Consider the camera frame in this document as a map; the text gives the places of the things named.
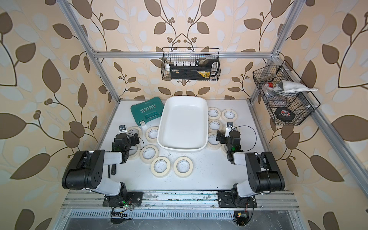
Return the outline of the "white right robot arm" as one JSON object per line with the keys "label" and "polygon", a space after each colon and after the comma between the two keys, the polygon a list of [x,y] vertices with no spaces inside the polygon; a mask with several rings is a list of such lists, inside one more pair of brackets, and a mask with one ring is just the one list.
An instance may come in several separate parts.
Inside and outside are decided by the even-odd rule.
{"label": "white right robot arm", "polygon": [[218,131],[216,140],[225,145],[225,153],[231,164],[246,167],[245,181],[235,184],[231,189],[233,199],[284,190],[285,180],[272,152],[243,151],[241,134],[236,130]]}

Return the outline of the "green tool case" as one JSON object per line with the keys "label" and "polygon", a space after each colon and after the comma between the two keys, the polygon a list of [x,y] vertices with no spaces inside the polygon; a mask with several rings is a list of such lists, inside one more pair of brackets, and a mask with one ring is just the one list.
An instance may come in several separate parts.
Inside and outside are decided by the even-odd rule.
{"label": "green tool case", "polygon": [[162,116],[164,104],[159,97],[132,105],[130,110],[138,126],[143,126],[148,122]]}

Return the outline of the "cream tape roll nine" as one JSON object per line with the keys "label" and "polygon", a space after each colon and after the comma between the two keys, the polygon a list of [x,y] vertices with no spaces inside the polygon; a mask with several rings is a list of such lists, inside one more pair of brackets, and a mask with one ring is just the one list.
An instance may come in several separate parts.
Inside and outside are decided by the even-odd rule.
{"label": "cream tape roll nine", "polygon": [[209,120],[209,132],[222,132],[223,124],[217,119]]}

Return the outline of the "cream tape roll four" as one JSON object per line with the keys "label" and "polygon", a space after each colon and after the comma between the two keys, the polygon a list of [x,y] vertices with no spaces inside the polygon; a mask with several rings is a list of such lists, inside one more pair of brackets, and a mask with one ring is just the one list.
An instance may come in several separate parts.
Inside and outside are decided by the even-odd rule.
{"label": "cream tape roll four", "polygon": [[140,159],[145,164],[151,164],[157,157],[159,157],[159,150],[154,145],[147,145],[140,152]]}

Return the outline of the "black yellow box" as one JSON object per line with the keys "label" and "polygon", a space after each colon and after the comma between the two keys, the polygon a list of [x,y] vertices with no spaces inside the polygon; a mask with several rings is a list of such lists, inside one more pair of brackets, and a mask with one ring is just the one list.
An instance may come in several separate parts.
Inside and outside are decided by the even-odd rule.
{"label": "black yellow box", "polygon": [[194,66],[171,66],[170,76],[178,80],[207,81],[210,78],[211,68]]}

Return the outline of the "cream tape roll two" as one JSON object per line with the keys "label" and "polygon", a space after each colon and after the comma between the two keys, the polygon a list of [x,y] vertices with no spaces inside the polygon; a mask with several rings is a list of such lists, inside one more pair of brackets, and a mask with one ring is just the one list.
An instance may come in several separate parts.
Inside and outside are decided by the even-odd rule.
{"label": "cream tape roll two", "polygon": [[128,160],[135,160],[140,157],[142,147],[140,145],[132,146],[129,150]]}

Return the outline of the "cream tape roll three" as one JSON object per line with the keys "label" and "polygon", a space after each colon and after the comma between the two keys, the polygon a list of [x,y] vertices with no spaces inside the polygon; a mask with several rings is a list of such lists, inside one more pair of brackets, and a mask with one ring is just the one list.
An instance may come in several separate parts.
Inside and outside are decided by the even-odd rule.
{"label": "cream tape roll three", "polygon": [[139,138],[142,138],[142,130],[138,126],[129,127],[127,129],[127,134],[131,137],[133,137],[136,134]]}

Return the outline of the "grey cloth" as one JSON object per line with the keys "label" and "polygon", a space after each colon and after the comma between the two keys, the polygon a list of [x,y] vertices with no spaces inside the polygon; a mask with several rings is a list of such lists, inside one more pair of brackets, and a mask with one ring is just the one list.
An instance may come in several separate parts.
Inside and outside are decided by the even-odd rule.
{"label": "grey cloth", "polygon": [[309,88],[305,86],[304,84],[293,82],[293,81],[286,81],[282,80],[280,81],[275,88],[272,89],[272,91],[276,93],[298,93],[298,92],[315,92],[318,91],[316,88]]}

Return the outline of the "aluminium frame post left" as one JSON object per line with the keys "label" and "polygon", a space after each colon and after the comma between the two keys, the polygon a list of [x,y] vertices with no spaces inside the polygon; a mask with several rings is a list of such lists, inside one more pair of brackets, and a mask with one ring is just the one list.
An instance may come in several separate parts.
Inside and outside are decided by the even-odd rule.
{"label": "aluminium frame post left", "polygon": [[110,81],[108,75],[106,74],[106,71],[104,70],[101,62],[99,61],[99,58],[95,56],[95,50],[93,49],[93,47],[89,43],[88,38],[85,35],[84,30],[82,29],[82,26],[79,24],[75,14],[73,13],[69,2],[68,1],[63,1],[63,0],[61,0],[61,1],[57,0],[57,3],[59,5],[61,11],[65,15],[66,19],[70,23],[72,29],[76,33],[76,36],[79,39],[79,41],[80,41],[81,45],[83,46],[84,50],[86,51],[88,57],[91,59],[91,62],[94,65],[94,67],[96,68],[96,70],[97,70],[97,72],[98,72],[98,74],[101,78],[101,81],[103,82],[103,84],[105,84],[107,90],[110,92],[110,94],[112,96],[112,99],[115,102],[120,103],[120,97],[119,97],[117,91],[115,90],[112,82]]}

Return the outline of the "cream tape roll five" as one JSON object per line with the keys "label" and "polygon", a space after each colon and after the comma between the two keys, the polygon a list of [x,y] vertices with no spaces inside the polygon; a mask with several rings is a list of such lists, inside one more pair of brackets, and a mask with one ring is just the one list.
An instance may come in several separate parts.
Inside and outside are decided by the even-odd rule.
{"label": "cream tape roll five", "polygon": [[208,108],[208,118],[209,120],[216,120],[221,117],[221,111],[215,107]]}

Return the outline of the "cream tape roll six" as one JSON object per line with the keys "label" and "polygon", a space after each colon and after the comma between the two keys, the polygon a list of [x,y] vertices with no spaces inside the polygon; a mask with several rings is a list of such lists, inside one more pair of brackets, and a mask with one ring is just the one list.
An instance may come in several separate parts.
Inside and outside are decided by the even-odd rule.
{"label": "cream tape roll six", "polygon": [[225,122],[234,122],[237,118],[237,113],[232,109],[224,109],[221,113],[221,119]]}

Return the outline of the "cream tape roll one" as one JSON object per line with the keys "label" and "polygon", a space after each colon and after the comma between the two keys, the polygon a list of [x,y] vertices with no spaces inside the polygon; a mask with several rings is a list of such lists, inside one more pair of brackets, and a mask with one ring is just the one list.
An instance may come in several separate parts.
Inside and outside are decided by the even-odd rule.
{"label": "cream tape roll one", "polygon": [[179,157],[174,162],[174,173],[181,178],[187,178],[193,172],[193,162],[188,157]]}

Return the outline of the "aluminium frame post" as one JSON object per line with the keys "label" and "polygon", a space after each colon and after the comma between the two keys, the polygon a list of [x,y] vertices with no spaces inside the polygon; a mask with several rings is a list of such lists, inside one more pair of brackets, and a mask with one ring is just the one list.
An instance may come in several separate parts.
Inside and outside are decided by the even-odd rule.
{"label": "aluminium frame post", "polygon": [[296,20],[298,19],[304,4],[305,4],[305,1],[303,0],[294,1],[294,3],[292,4],[291,10],[287,16],[287,19],[285,23],[283,24],[283,27],[278,35],[276,43],[274,44],[271,52],[242,52],[245,58],[254,58],[254,59],[264,59],[265,58],[267,60],[265,64],[266,66],[275,64],[277,62],[277,59],[279,58],[279,54],[287,39],[287,36],[290,33],[291,28],[295,24]]}
{"label": "aluminium frame post", "polygon": [[61,11],[65,15],[66,19],[70,23],[72,29],[76,33],[76,36],[79,39],[79,41],[80,41],[81,45],[83,46],[84,50],[86,51],[88,57],[91,59],[91,62],[94,65],[94,67],[96,68],[96,70],[97,70],[97,72],[98,72],[98,74],[101,78],[101,81],[103,82],[103,84],[105,84],[107,90],[110,92],[110,94],[112,96],[112,99],[115,102],[120,103],[120,97],[119,97],[117,91],[115,90],[112,82],[110,81],[108,75],[106,74],[106,71],[104,70],[101,62],[99,61],[99,58],[95,56],[95,50],[93,49],[93,47],[89,43],[88,38],[85,35],[84,30],[82,29],[82,26],[79,24],[75,14],[73,13],[69,2],[68,1],[63,1],[63,0],[61,0],[61,1],[57,0],[57,3],[59,5]]}

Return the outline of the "cream tape roll seven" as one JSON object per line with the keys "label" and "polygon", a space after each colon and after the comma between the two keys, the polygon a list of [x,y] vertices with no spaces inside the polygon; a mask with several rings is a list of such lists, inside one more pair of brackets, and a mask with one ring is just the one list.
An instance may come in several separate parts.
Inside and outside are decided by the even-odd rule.
{"label": "cream tape roll seven", "polygon": [[155,177],[163,178],[169,174],[171,162],[166,157],[158,157],[151,163],[150,169]]}

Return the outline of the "cream tape roll ten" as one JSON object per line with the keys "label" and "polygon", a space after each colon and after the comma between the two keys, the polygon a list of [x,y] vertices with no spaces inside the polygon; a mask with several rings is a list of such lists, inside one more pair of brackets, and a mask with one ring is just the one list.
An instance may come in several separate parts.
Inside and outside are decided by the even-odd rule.
{"label": "cream tape roll ten", "polygon": [[207,148],[217,150],[221,148],[221,143],[217,141],[217,134],[214,132],[208,133]]}

